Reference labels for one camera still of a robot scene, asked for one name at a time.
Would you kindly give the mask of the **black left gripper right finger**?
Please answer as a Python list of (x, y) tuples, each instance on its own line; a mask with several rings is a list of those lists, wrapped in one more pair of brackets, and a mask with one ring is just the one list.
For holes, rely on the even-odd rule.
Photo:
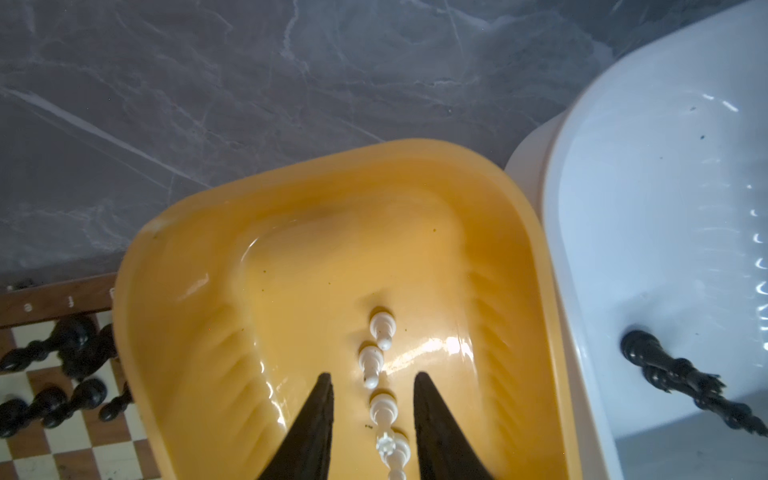
[(426, 372), (415, 377), (413, 404), (421, 479), (492, 479)]

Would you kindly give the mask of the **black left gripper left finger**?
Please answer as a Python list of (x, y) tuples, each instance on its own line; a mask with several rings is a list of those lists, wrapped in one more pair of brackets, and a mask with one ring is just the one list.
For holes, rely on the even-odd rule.
[(334, 389), (331, 375), (318, 376), (299, 415), (259, 480), (326, 480), (331, 461)]

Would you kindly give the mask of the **white chess pieces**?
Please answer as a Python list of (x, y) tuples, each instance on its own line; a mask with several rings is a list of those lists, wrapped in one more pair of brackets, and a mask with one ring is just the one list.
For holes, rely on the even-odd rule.
[(371, 338), (358, 349), (358, 365), (362, 385), (370, 394), (368, 411), (374, 447), (387, 468), (388, 479), (407, 479), (411, 447), (407, 436), (396, 426), (400, 408), (388, 383), (385, 362), (385, 353), (392, 348), (397, 331), (393, 313), (385, 307), (375, 307), (369, 315), (368, 331)]

